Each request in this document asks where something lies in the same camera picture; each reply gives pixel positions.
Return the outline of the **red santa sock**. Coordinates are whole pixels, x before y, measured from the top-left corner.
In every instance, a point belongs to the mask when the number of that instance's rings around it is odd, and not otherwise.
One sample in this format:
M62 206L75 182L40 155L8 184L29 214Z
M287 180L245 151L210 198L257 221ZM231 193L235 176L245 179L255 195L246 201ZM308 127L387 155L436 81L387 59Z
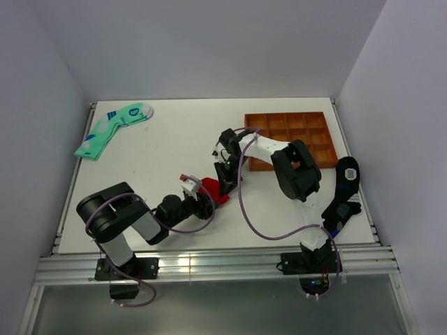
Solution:
M201 179L202 181L202 187L206 188L210 195L212 196L212 199L216 202L218 206L225 204L227 201L230 200L230 197L228 194L224 194L220 196L219 194L219 181L213 178L205 177Z

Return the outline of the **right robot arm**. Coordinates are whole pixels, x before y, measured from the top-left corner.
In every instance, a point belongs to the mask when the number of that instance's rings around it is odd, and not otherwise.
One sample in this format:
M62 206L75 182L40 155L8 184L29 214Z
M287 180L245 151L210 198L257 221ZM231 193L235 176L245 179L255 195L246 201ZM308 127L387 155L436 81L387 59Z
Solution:
M303 141L271 140L259 132L260 128L245 127L235 130L228 128L220 134L217 144L227 151L228 158L214 164L219 195L222 197L237 189L242 216L250 229L262 239L279 241L301 232L303 266L311 272L319 271L326 264L325 254L331 252L333 239L316 212L321 171ZM304 226L278 237L264 235L254 227L242 199L242 167L248 158L257 158L273 166L282 193L288 199L302 203L307 220Z

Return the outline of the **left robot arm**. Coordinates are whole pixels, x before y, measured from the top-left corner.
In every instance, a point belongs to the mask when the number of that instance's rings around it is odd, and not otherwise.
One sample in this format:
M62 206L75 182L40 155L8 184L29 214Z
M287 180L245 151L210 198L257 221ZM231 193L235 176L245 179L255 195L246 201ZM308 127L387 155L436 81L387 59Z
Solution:
M142 267L124 236L126 229L132 228L153 246L170 232L193 234L203 230L203 226L192 230L176 228L192 216L205 220L206 225L211 223L219 206L211 193L199 181L189 180L183 195L167 195L155 209L150 209L128 183L122 182L87 196L78 203L76 212L85 223L86 233L111 261L111 271L119 278L129 278L139 274Z

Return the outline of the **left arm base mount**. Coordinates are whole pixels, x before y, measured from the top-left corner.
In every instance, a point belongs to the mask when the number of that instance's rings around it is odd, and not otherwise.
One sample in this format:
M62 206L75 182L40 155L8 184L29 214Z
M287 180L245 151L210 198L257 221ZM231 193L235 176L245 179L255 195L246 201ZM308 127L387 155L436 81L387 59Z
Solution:
M142 287L140 281L157 278L159 259L134 257L130 264L118 267L118 270L113 268L107 258L100 258L96 264L94 280L110 282L110 298L127 302L137 297Z

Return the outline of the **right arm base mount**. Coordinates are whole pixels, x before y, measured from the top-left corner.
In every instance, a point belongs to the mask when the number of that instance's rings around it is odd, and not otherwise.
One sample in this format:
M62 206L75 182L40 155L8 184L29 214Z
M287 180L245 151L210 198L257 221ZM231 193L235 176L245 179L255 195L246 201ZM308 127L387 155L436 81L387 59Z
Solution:
M330 275L340 275L343 268L334 251L301 251L282 253L276 268L283 275L312 275L299 280L309 295L321 295L330 288Z

